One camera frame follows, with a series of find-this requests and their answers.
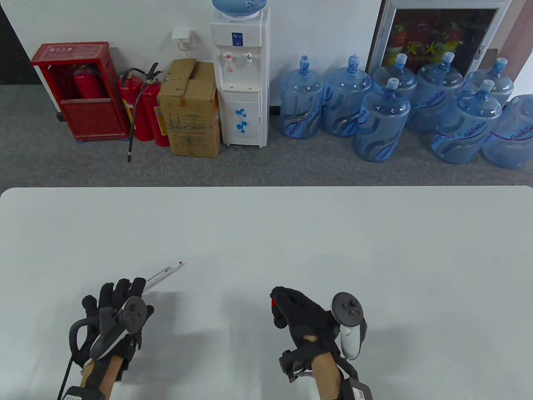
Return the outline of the person's left hand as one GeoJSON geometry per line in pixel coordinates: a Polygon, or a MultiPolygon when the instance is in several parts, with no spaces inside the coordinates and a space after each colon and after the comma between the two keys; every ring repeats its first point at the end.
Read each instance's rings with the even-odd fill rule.
{"type": "MultiPolygon", "coordinates": [[[[86,295],[82,299],[82,307],[85,310],[87,318],[99,318],[99,313],[102,308],[112,308],[113,316],[122,308],[124,303],[128,299],[134,296],[141,297],[144,291],[146,280],[144,278],[137,277],[130,282],[126,278],[120,279],[116,284],[107,282],[103,284],[100,289],[99,299],[95,299],[93,295],[86,295]]],[[[75,362],[80,367],[84,367],[90,359],[90,349],[93,343],[96,341],[100,334],[99,321],[93,321],[87,327],[86,339],[83,345],[80,347],[78,355],[75,358],[75,362]]],[[[130,362],[137,349],[140,349],[142,344],[142,333],[136,333],[135,335],[125,335],[125,337],[119,341],[114,348],[110,349],[109,356],[118,356],[122,358],[122,365],[115,379],[116,382],[122,381],[123,373],[128,370],[130,362]]]]}

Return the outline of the person's right hand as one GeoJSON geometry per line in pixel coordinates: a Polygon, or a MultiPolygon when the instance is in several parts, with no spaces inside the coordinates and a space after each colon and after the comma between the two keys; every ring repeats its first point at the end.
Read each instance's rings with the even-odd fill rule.
{"type": "Polygon", "coordinates": [[[337,293],[331,310],[283,286],[276,286],[270,298],[274,325],[288,328],[297,349],[302,349],[299,362],[311,362],[322,354],[331,354],[337,360],[358,358],[367,322],[362,305],[354,295],[337,293]]]}

